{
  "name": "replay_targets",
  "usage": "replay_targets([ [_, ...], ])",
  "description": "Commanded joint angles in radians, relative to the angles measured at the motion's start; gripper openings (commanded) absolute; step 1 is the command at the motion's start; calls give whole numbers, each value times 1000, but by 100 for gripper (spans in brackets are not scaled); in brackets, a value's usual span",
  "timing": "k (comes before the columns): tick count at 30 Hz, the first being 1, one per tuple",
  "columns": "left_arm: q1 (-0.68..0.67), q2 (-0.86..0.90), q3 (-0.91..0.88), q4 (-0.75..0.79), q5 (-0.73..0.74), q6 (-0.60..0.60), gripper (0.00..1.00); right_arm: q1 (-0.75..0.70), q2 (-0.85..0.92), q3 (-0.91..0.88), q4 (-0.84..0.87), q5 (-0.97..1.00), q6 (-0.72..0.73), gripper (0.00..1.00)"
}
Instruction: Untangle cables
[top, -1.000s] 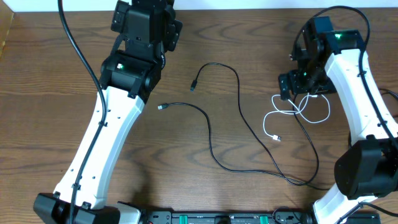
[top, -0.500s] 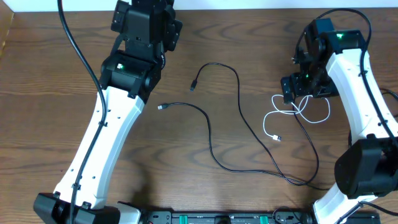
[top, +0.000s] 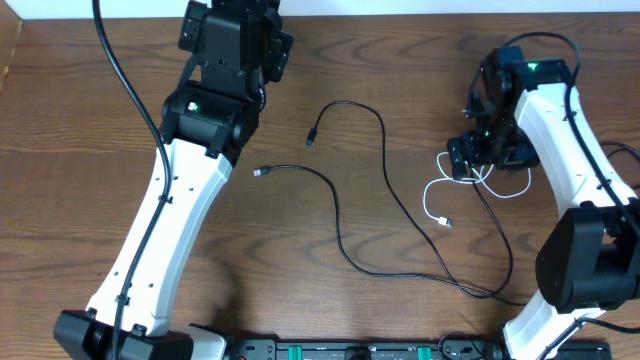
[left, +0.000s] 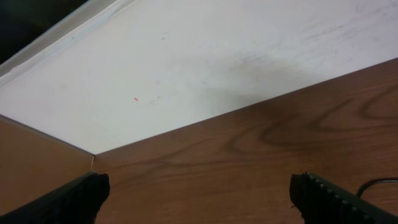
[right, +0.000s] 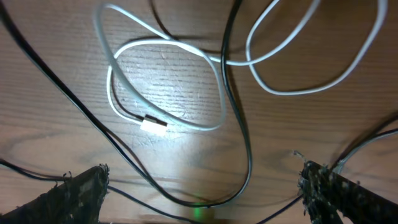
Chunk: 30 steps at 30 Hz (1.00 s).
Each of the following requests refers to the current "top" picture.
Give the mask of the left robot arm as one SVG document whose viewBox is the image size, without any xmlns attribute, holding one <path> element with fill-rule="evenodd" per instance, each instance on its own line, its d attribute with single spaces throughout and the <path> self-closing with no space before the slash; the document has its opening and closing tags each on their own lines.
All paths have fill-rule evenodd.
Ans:
<svg viewBox="0 0 640 360">
<path fill-rule="evenodd" d="M 110 273 L 54 337 L 74 359 L 220 359 L 225 337 L 171 326 L 181 275 L 203 220 L 256 131 L 266 87 L 293 44 L 277 0 L 188 3 L 178 45 L 189 53 L 150 130 L 152 176 Z"/>
</svg>

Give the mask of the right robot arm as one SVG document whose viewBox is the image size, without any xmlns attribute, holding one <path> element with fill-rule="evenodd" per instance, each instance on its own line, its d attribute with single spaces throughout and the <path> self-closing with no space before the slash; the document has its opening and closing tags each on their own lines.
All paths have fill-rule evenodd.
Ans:
<svg viewBox="0 0 640 360">
<path fill-rule="evenodd" d="M 584 323 L 639 296 L 639 198 L 610 164 L 559 58 L 495 48 L 482 61 L 486 97 L 471 97 L 472 131 L 447 144 L 452 175 L 475 166 L 542 166 L 559 220 L 535 263 L 538 289 L 502 328 L 493 352 L 551 359 Z"/>
</svg>

